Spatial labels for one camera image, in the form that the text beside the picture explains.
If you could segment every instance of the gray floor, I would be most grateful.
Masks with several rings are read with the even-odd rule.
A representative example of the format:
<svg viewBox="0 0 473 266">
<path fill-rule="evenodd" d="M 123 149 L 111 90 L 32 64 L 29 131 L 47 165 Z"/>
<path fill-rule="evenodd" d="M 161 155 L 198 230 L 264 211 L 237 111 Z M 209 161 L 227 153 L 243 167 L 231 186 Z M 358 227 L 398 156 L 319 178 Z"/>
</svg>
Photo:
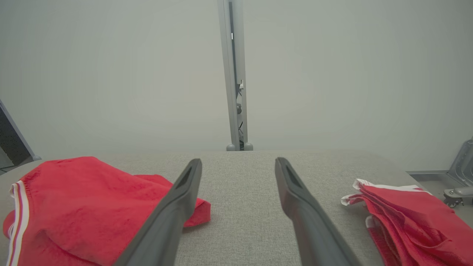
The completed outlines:
<svg viewBox="0 0 473 266">
<path fill-rule="evenodd" d="M 447 174 L 428 174 L 428 175 L 411 175 L 425 189 L 431 192 L 440 200 L 444 200 L 443 190 L 447 188 L 462 187 L 458 182 L 453 180 Z M 465 206 L 457 206 L 454 208 L 455 213 L 466 224 L 473 228 L 473 205 L 472 198 L 464 198 Z"/>
<path fill-rule="evenodd" d="M 31 156 L 30 156 L 30 157 L 28 157 L 26 160 L 24 160 L 22 163 L 20 163 L 20 164 L 17 165 L 17 166 L 3 167 L 3 168 L 0 169 L 0 176 L 3 175 L 3 174 L 5 174 L 6 172 L 9 172 L 9 171 L 11 171 L 11 170 L 13 170 L 13 169 L 15 169 L 15 168 L 17 168 L 17 167 L 20 167 L 20 166 L 22 166 L 22 165 L 24 165 L 24 164 L 27 164 L 27 163 L 29 163 L 29 162 L 32 162 L 32 161 L 33 161 L 33 158 L 31 158 Z"/>
</svg>

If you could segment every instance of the textured gray cloth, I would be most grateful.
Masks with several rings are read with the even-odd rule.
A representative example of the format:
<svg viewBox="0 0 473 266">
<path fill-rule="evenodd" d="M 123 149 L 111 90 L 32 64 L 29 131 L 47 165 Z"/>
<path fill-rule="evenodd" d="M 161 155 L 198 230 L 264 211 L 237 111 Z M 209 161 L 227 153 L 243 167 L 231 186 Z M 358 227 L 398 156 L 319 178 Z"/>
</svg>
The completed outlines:
<svg viewBox="0 0 473 266">
<path fill-rule="evenodd" d="M 187 163 L 202 160 L 199 197 L 212 204 L 211 221 L 184 229 L 175 265 L 300 265 L 292 222 L 281 209 L 274 160 L 285 157 L 332 219 L 363 265 L 382 265 L 360 205 L 342 206 L 356 193 L 355 178 L 374 184 L 419 185 L 384 158 L 362 151 L 246 151 L 101 155 L 100 160 L 130 174 L 160 174 L 174 182 Z M 9 187 L 41 161 L 0 176 L 0 219 L 13 210 Z M 0 261 L 8 241 L 0 238 Z"/>
</svg>

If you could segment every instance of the folded red towel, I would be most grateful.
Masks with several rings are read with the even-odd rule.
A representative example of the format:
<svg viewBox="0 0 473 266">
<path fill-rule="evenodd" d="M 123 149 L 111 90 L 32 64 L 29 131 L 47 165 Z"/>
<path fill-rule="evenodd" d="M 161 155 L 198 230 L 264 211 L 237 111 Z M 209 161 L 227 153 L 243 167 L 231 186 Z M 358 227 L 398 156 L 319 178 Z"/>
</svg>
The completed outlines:
<svg viewBox="0 0 473 266">
<path fill-rule="evenodd" d="M 362 179 L 353 187 L 361 194 L 343 197 L 342 204 L 366 203 L 372 214 L 366 226 L 387 266 L 473 265 L 473 229 L 429 192 Z"/>
<path fill-rule="evenodd" d="M 111 265 L 171 186 L 94 157 L 45 162 L 11 187 L 7 265 Z M 184 226 L 208 221 L 210 203 L 198 198 Z"/>
</svg>

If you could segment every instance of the white stripe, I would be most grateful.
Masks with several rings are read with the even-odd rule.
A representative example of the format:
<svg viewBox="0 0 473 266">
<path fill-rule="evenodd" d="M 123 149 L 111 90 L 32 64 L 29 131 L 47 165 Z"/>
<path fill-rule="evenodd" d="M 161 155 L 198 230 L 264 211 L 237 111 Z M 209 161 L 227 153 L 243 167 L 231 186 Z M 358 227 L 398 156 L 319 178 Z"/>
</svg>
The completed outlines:
<svg viewBox="0 0 473 266">
<path fill-rule="evenodd" d="M 372 186 L 372 187 L 377 187 L 377 188 L 385 188 L 385 189 L 391 189 L 391 190 L 397 190 L 397 191 L 425 192 L 425 193 L 429 193 L 429 194 L 432 195 L 432 193 L 430 193 L 429 191 L 414 189 L 414 188 L 419 188 L 416 185 L 411 185 L 411 186 L 375 185 L 375 184 L 373 184 L 371 182 L 368 182 L 366 180 L 363 180 L 363 179 L 359 179 L 359 178 L 355 179 L 355 183 L 353 183 L 353 187 L 356 190 L 360 190 L 360 185 Z"/>
<path fill-rule="evenodd" d="M 10 225 L 10 228 L 8 228 L 8 239 L 11 239 L 11 235 L 13 234 L 13 226 L 15 225 L 15 223 L 13 222 L 11 225 Z"/>
<path fill-rule="evenodd" d="M 25 233 L 25 230 L 28 227 L 28 220 L 29 220 L 29 204 L 28 204 L 28 197 L 26 195 L 25 184 L 21 180 L 18 181 L 17 183 L 19 186 L 20 194 L 21 194 L 23 216 L 21 218 L 20 230 L 18 231 L 17 242 L 15 245 L 15 253 L 13 254 L 13 261 L 11 263 L 11 266 L 18 265 L 18 259 L 20 258 L 20 252 L 21 252 L 21 242 L 23 241 L 23 234 Z"/>
<path fill-rule="evenodd" d="M 11 185 L 10 195 L 15 199 L 15 222 L 13 223 L 13 231 L 10 237 L 7 266 L 10 265 L 11 253 L 13 252 L 13 241 L 15 240 L 15 235 L 17 233 L 18 227 L 18 219 L 20 217 L 20 201 L 18 200 L 18 185 L 16 183 Z"/>
<path fill-rule="evenodd" d="M 340 200 L 340 202 L 342 203 L 342 205 L 345 205 L 345 206 L 348 206 L 350 205 L 350 197 L 351 196 L 354 196 L 354 195 L 358 195 L 358 194 L 350 194 L 350 195 L 346 195 L 344 197 L 342 197 L 342 199 Z"/>
<path fill-rule="evenodd" d="M 373 220 L 372 215 L 366 217 L 365 225 L 366 225 L 366 228 L 375 228 L 375 221 Z"/>
</svg>

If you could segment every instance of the gray fabric surface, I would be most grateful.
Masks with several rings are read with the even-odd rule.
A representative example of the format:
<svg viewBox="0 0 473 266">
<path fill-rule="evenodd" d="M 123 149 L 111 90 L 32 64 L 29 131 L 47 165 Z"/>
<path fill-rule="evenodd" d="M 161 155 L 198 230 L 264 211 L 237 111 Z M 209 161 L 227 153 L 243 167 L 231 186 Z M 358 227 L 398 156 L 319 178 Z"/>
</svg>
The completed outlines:
<svg viewBox="0 0 473 266">
<path fill-rule="evenodd" d="M 382 265 L 360 205 L 342 206 L 356 192 L 355 178 L 393 186 L 418 185 L 393 163 L 362 151 L 247 151 L 101 155 L 100 160 L 130 174 L 160 174 L 174 182 L 193 158 L 202 160 L 199 197 L 212 204 L 212 220 L 184 229 L 175 265 L 300 265 L 292 223 L 280 206 L 274 160 L 287 158 L 332 219 L 363 265 Z M 0 219 L 13 210 L 9 187 L 41 161 L 0 176 Z M 0 261 L 8 241 L 0 237 Z"/>
</svg>

